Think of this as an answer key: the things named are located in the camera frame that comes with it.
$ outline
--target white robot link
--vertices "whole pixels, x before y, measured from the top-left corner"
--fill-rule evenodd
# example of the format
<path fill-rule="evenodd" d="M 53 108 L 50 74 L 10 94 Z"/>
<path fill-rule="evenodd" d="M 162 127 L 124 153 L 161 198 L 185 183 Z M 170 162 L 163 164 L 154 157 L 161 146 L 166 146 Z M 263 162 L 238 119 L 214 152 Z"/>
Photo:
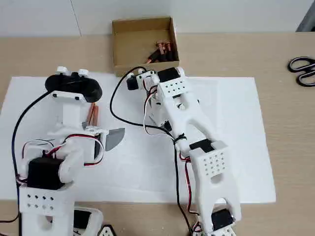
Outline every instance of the white robot link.
<path fill-rule="evenodd" d="M 129 90 L 147 91 L 145 116 L 148 113 L 157 126 L 169 131 L 174 139 L 177 138 L 176 149 L 181 160 L 186 162 L 186 167 L 187 163 L 192 164 L 197 209 L 190 210 L 190 199 L 188 210 L 197 216 L 193 234 L 234 236 L 231 227 L 241 220 L 241 207 L 228 146 L 220 140 L 210 120 L 202 112 L 184 70 L 177 67 L 156 73 L 139 69 L 137 75 L 127 75 L 127 86 Z M 189 124 L 197 128 L 205 139 L 189 143 L 186 137 Z M 217 205 L 221 198 L 225 199 L 226 204 Z"/>
<path fill-rule="evenodd" d="M 105 150 L 117 145 L 125 130 L 108 131 L 82 121 L 82 107 L 102 96 L 98 82 L 89 78 L 87 70 L 70 72 L 58 67 L 45 86 L 62 106 L 62 120 L 48 133 L 48 139 L 31 140 L 23 146 L 17 179 L 23 236 L 96 236 L 102 229 L 103 214 L 74 206 L 73 182 L 84 167 L 100 163 Z M 115 140 L 106 147 L 111 133 Z M 103 231 L 106 234 L 101 235 L 114 235 L 109 226 Z"/>

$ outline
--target cardboard box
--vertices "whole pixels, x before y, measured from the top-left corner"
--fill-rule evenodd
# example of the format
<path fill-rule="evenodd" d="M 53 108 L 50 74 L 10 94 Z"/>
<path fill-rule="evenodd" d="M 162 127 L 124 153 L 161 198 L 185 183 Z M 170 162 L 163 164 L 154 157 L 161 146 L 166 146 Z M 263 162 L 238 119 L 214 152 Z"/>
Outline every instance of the cardboard box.
<path fill-rule="evenodd" d="M 155 71 L 179 66 L 177 43 L 173 19 L 156 17 L 113 21 L 113 58 L 117 76 L 123 76 L 136 66 Z M 175 61 L 145 64 L 157 49 L 157 41 L 171 41 Z"/>

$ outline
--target scissors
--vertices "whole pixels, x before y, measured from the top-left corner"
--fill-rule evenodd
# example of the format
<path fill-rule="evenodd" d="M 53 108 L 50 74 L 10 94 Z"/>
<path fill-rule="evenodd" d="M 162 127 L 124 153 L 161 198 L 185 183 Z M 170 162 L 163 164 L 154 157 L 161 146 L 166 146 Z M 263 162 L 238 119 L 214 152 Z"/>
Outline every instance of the scissors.
<path fill-rule="evenodd" d="M 303 65 L 300 67 L 293 67 L 293 64 L 297 61 L 305 61 L 308 64 L 307 65 Z M 315 82 L 314 83 L 306 83 L 304 82 L 304 79 L 307 77 L 311 77 L 313 75 L 315 75 L 315 59 L 310 58 L 310 57 L 298 57 L 298 58 L 294 58 L 292 59 L 288 65 L 287 65 L 287 69 L 290 72 L 296 73 L 296 72 L 302 72 L 304 71 L 305 73 L 298 75 L 298 77 L 296 78 L 296 82 L 300 85 L 300 86 L 304 86 L 304 87 L 314 87 L 315 86 Z"/>

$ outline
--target red wire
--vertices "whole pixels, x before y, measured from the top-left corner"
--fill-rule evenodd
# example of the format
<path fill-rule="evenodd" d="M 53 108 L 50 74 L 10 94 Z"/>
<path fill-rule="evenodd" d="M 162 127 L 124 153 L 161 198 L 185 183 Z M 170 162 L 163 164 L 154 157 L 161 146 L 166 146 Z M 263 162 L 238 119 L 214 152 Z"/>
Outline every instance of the red wire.
<path fill-rule="evenodd" d="M 181 161 L 187 161 L 187 160 L 190 161 L 190 157 L 189 157 L 189 156 L 188 156 L 188 157 L 185 157 L 185 158 L 182 158 L 181 153 L 179 153 L 179 159 L 180 159 Z"/>
<path fill-rule="evenodd" d="M 70 134 L 64 139 L 63 142 L 65 142 L 68 138 L 71 138 L 71 137 L 85 137 L 85 138 L 88 137 L 88 138 L 92 138 L 92 139 L 97 140 L 96 137 L 91 136 L 91 135 L 87 135 L 87 134 Z M 98 162 L 95 162 L 95 163 L 84 163 L 84 166 L 95 166 L 95 165 L 99 164 L 102 160 L 103 160 L 103 158 L 101 158 Z"/>
<path fill-rule="evenodd" d="M 202 231 L 199 221 L 194 225 L 194 227 L 192 228 L 192 231 L 194 231 L 194 232 L 196 232 L 196 233 L 199 233 L 199 232 Z"/>
<path fill-rule="evenodd" d="M 190 163 L 190 158 L 186 157 L 185 158 L 185 174 L 186 174 L 186 181 L 187 181 L 187 187 L 188 187 L 188 194 L 189 194 L 189 199 L 188 199 L 188 204 L 187 204 L 187 210 L 190 214 L 195 214 L 199 215 L 199 213 L 191 211 L 191 186 L 190 186 L 190 179 L 189 179 L 189 174 L 188 174 L 188 169 L 187 169 L 187 163 Z"/>

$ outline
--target wooden table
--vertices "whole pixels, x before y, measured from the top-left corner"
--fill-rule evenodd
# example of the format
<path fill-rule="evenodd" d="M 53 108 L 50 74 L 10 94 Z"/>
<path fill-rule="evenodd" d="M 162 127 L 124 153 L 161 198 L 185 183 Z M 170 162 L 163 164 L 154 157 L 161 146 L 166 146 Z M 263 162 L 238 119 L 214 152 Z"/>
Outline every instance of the wooden table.
<path fill-rule="evenodd" d="M 243 220 L 236 226 L 239 236 L 314 234 L 315 88 L 298 86 L 296 75 L 286 70 L 291 58 L 315 58 L 314 44 L 315 33 L 178 35 L 181 66 L 187 75 L 256 78 L 277 202 L 244 205 Z M 0 39 L 0 101 L 11 76 L 48 76 L 57 65 L 112 72 L 111 37 Z M 101 209 L 118 236 L 184 236 L 186 232 L 176 205 L 84 205 Z M 15 202 L 2 201 L 0 218 L 12 218 L 16 210 Z M 0 232 L 15 235 L 16 228 L 16 224 L 2 224 Z"/>

